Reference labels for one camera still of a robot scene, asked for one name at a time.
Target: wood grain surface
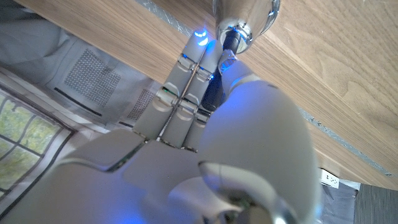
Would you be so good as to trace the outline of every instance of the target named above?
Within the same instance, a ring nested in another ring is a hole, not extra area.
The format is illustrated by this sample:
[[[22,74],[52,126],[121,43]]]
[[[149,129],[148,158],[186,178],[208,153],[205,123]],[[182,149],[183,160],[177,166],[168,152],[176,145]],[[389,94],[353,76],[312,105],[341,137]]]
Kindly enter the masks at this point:
[[[161,83],[188,39],[133,0],[17,2]],[[191,28],[205,24],[214,31],[210,0],[154,2]],[[365,10],[343,0],[282,1],[276,23],[238,57],[398,174],[397,7],[369,4]],[[318,129],[311,134],[321,166],[342,178],[398,189],[396,177],[384,176]]]

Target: silver metal object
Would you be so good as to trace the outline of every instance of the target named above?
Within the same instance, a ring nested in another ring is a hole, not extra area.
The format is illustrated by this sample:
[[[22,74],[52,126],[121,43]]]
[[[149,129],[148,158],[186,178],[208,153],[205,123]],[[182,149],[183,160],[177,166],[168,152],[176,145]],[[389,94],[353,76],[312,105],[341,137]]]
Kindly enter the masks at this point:
[[[280,0],[213,0],[217,39],[224,43],[226,33],[235,29],[242,37],[236,53],[244,52],[274,23],[279,3]]]

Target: wall outlet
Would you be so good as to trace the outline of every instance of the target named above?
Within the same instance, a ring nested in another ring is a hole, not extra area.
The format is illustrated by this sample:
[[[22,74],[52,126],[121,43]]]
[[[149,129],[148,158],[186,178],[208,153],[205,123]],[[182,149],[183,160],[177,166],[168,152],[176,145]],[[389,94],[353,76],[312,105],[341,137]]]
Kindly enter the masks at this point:
[[[338,189],[339,179],[324,169],[320,169],[320,171],[319,182],[323,185]]]

